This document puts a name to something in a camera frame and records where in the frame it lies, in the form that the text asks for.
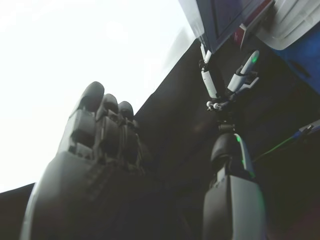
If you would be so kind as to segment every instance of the bright light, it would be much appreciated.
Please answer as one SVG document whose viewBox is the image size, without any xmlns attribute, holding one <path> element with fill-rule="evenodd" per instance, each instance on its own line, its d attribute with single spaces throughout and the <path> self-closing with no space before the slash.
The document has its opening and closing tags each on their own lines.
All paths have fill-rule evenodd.
<svg viewBox="0 0 320 240">
<path fill-rule="evenodd" d="M 0 192 L 39 178 L 89 83 L 136 113 L 194 39 L 177 0 L 1 1 Z"/>
</svg>

